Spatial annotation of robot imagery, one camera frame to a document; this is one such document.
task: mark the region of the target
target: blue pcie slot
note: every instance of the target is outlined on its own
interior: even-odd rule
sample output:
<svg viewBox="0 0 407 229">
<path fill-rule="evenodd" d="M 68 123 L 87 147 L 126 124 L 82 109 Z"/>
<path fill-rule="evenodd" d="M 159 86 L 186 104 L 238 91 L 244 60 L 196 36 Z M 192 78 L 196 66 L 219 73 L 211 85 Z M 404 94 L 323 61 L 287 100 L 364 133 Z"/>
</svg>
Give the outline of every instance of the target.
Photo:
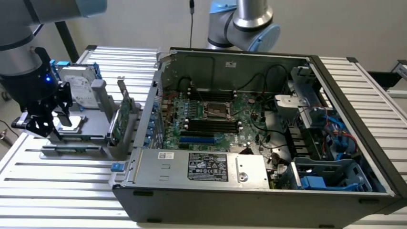
<svg viewBox="0 0 407 229">
<path fill-rule="evenodd" d="M 215 144 L 215 138 L 211 138 L 211 137 L 180 137 L 179 142 Z"/>
</svg>

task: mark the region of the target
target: warning label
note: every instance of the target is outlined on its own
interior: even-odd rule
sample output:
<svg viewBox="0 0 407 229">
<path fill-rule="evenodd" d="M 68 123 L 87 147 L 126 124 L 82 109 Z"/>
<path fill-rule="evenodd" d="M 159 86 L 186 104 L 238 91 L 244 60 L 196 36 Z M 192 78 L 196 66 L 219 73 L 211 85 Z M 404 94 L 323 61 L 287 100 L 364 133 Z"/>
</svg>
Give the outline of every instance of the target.
<svg viewBox="0 0 407 229">
<path fill-rule="evenodd" d="M 227 155 L 190 153 L 188 179 L 228 181 Z"/>
</svg>

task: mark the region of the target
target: gray robot arm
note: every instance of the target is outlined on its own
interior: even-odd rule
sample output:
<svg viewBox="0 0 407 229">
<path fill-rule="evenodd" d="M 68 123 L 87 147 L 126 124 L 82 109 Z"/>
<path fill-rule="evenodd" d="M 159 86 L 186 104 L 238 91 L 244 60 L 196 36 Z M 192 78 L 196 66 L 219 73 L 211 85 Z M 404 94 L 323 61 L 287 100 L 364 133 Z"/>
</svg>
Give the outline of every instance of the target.
<svg viewBox="0 0 407 229">
<path fill-rule="evenodd" d="M 267 0 L 214 0 L 210 10 L 210 49 L 267 52 L 280 35 Z"/>
<path fill-rule="evenodd" d="M 50 56 L 44 48 L 36 47 L 30 26 L 88 17 L 106 9 L 107 0 L 0 0 L 0 83 L 23 112 L 12 127 L 60 137 L 52 111 L 62 123 L 71 125 L 70 84 L 54 76 Z"/>
</svg>

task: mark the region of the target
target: black cable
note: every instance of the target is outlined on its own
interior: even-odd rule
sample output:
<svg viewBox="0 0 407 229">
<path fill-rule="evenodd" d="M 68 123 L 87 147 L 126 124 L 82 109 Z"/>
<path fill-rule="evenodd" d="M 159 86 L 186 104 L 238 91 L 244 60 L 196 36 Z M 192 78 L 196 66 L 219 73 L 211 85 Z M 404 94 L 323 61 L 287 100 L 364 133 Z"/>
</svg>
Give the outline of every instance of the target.
<svg viewBox="0 0 407 229">
<path fill-rule="evenodd" d="M 239 114 L 244 109 L 242 109 L 240 111 L 238 111 L 236 113 L 234 113 L 231 116 L 235 116 L 236 114 Z"/>
<path fill-rule="evenodd" d="M 190 48 L 192 47 L 194 14 L 191 14 Z"/>
<path fill-rule="evenodd" d="M 264 147 L 266 149 L 276 149 L 276 148 L 280 148 L 280 147 L 283 147 L 283 146 L 288 146 L 287 144 L 283 144 L 283 145 L 276 146 L 276 147 L 267 147 L 267 146 L 264 146 L 264 144 L 263 144 L 264 139 L 266 139 L 266 137 L 264 137 L 264 138 L 262 139 L 262 141 L 260 141 L 260 146 Z"/>
<path fill-rule="evenodd" d="M 180 77 L 180 79 L 178 80 L 178 84 L 176 84 L 176 91 L 179 92 L 179 85 L 180 85 L 180 82 L 184 80 L 184 79 L 188 79 L 190 80 L 190 83 L 192 81 L 191 77 L 188 75 L 184 75 L 183 77 Z"/>
<path fill-rule="evenodd" d="M 272 68 L 275 68 L 275 67 L 282 67 L 282 68 L 283 68 L 283 70 L 284 70 L 284 72 L 286 72 L 287 82 L 288 82 L 288 80 L 290 80 L 288 70 L 287 70 L 287 68 L 286 68 L 282 64 L 274 64 L 274 65 L 271 65 L 271 66 L 268 67 L 268 69 L 267 69 L 267 71 L 266 71 L 266 77 L 267 77 L 267 75 L 268 75 L 268 73 L 270 73 L 270 70 L 271 70 Z"/>
<path fill-rule="evenodd" d="M 34 34 L 35 36 L 39 34 L 39 32 L 40 32 L 43 26 L 44 26 L 44 24 L 40 24 L 40 25 L 36 27 L 35 31 L 32 32 L 32 34 Z"/>
<path fill-rule="evenodd" d="M 7 126 L 7 128 L 12 131 L 12 133 L 19 137 L 20 135 L 17 135 L 17 133 L 12 130 L 12 128 L 8 126 L 7 122 L 0 120 L 0 122 L 4 123 L 4 125 Z"/>
<path fill-rule="evenodd" d="M 270 96 L 270 97 L 263 101 L 263 103 L 268 102 L 268 101 L 272 99 L 272 96 Z M 256 109 L 256 107 L 258 107 L 259 104 L 260 104 L 260 103 L 258 103 L 258 104 L 255 105 L 255 107 L 254 107 L 254 109 L 252 109 L 250 115 L 254 113 L 254 111 L 255 111 L 255 109 Z M 286 137 L 286 135 L 284 135 L 284 133 L 283 133 L 282 131 L 270 130 L 270 129 L 260 128 L 260 127 L 255 124 L 254 119 L 251 118 L 250 120 L 251 120 L 251 122 L 252 122 L 252 124 L 254 124 L 254 126 L 255 126 L 256 129 L 263 130 L 263 131 L 267 131 L 267 132 L 279 133 L 279 134 L 282 134 L 282 135 Z"/>
<path fill-rule="evenodd" d="M 262 143 L 262 146 L 263 146 L 266 149 L 276 149 L 276 148 L 280 148 L 280 147 L 288 146 L 288 145 L 287 145 L 287 144 L 283 144 L 283 145 L 276 146 L 276 147 L 267 147 L 267 146 L 264 146 L 263 143 Z"/>
<path fill-rule="evenodd" d="M 263 73 L 256 73 L 256 74 L 254 75 L 254 77 L 250 79 L 250 81 L 248 81 L 242 87 L 239 87 L 239 88 L 236 89 L 236 91 L 242 90 L 246 86 L 248 86 L 248 84 L 252 82 L 252 80 L 255 79 L 255 77 L 256 77 L 258 75 L 259 75 L 259 76 L 263 76 L 264 79 L 266 79 L 266 76 L 264 76 Z"/>
<path fill-rule="evenodd" d="M 190 0 L 190 14 L 191 14 L 190 48 L 192 47 L 194 13 L 195 13 L 195 1 Z"/>
</svg>

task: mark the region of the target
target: barcode sticker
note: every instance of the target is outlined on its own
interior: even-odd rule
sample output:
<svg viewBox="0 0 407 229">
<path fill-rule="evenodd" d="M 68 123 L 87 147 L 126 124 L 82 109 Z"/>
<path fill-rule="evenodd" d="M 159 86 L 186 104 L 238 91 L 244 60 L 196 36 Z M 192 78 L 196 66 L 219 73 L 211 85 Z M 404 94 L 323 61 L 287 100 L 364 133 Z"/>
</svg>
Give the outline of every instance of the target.
<svg viewBox="0 0 407 229">
<path fill-rule="evenodd" d="M 174 152 L 159 152 L 159 159 L 174 159 Z"/>
</svg>

